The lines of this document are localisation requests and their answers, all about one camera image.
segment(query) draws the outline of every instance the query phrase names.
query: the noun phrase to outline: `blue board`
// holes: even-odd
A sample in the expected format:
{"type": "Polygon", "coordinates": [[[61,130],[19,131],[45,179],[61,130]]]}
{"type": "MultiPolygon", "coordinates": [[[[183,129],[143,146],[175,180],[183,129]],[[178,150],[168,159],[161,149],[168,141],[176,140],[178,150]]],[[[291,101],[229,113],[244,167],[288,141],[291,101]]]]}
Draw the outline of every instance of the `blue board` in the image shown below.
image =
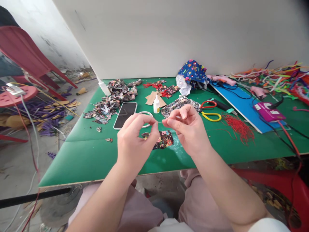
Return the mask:
{"type": "MultiPolygon", "coordinates": [[[[217,90],[222,97],[224,97],[233,107],[236,109],[259,133],[266,133],[269,131],[272,131],[273,129],[268,126],[265,122],[263,122],[260,117],[259,113],[253,108],[253,105],[256,103],[260,102],[257,99],[253,101],[253,98],[250,99],[242,99],[235,95],[234,93],[238,94],[239,96],[243,98],[248,98],[250,97],[249,93],[246,91],[242,90],[242,88],[236,88],[234,90],[231,90],[232,88],[235,88],[235,86],[230,86],[227,84],[223,84],[224,87],[229,88],[230,90],[226,90],[225,88],[219,87],[217,83],[213,85],[211,83],[212,87],[217,90]]],[[[269,122],[269,124],[273,128],[278,128],[280,127],[279,123],[277,122],[269,122]]]]}

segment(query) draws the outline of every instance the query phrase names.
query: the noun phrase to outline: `left hand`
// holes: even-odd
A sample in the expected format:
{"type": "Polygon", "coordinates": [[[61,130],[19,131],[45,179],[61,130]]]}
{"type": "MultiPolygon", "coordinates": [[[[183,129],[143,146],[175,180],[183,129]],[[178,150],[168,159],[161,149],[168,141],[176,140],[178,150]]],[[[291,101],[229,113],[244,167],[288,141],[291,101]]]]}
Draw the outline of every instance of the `left hand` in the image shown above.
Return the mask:
{"type": "Polygon", "coordinates": [[[128,171],[127,174],[132,174],[135,178],[147,161],[159,137],[158,122],[153,117],[138,113],[130,116],[117,134],[117,164],[128,171]],[[152,125],[150,135],[146,140],[139,137],[140,130],[145,123],[152,125]]]}

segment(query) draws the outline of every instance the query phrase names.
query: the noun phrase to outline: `white bottle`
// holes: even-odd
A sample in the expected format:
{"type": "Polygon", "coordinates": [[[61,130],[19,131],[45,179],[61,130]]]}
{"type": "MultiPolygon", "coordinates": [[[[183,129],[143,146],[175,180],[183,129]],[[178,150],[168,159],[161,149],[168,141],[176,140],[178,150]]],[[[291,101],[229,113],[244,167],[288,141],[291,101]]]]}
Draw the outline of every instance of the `white bottle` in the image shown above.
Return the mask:
{"type": "Polygon", "coordinates": [[[159,113],[160,112],[160,101],[158,99],[158,95],[155,96],[154,100],[154,113],[159,113]]]}
{"type": "Polygon", "coordinates": [[[109,96],[110,91],[109,91],[108,87],[106,86],[106,84],[103,81],[101,81],[100,79],[98,79],[98,81],[99,81],[99,86],[100,86],[101,90],[104,92],[104,94],[106,96],[109,96]]]}

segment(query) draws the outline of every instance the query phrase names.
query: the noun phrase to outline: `red scissors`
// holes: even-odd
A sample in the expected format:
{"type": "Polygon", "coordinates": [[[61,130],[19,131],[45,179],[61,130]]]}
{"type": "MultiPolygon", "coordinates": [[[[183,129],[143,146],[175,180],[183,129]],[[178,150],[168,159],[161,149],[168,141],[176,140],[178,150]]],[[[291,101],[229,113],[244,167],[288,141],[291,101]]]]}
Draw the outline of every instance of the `red scissors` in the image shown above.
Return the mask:
{"type": "Polygon", "coordinates": [[[214,107],[216,107],[216,106],[217,106],[217,103],[214,102],[214,101],[204,101],[204,102],[201,104],[201,106],[200,106],[199,112],[202,113],[203,117],[205,117],[205,118],[206,118],[207,120],[209,120],[209,121],[213,121],[213,122],[215,122],[215,121],[220,121],[221,118],[222,118],[220,114],[218,114],[218,113],[204,113],[204,112],[203,112],[203,109],[214,108],[214,107]],[[210,103],[210,104],[212,104],[212,105],[203,106],[204,103],[210,103]],[[217,115],[217,116],[218,116],[218,119],[211,119],[211,118],[208,118],[206,115],[217,115]]]}

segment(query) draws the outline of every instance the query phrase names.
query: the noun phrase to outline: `black pole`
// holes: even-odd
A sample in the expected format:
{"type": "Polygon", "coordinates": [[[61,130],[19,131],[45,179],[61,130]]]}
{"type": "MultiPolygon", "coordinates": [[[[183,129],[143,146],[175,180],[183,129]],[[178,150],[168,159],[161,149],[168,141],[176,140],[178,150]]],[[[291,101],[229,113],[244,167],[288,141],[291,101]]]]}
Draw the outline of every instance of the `black pole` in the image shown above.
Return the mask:
{"type": "MultiPolygon", "coordinates": [[[[44,198],[49,198],[49,197],[54,197],[62,194],[66,194],[70,192],[71,188],[62,188],[62,189],[57,189],[57,190],[52,190],[48,192],[43,192],[39,194],[38,200],[44,199],[44,198]]],[[[31,194],[31,195],[26,195],[26,196],[21,196],[21,197],[15,197],[15,198],[8,198],[8,199],[3,199],[0,200],[0,209],[1,208],[6,208],[14,205],[20,205],[26,202],[31,202],[35,201],[37,198],[38,194],[31,194]]]]}

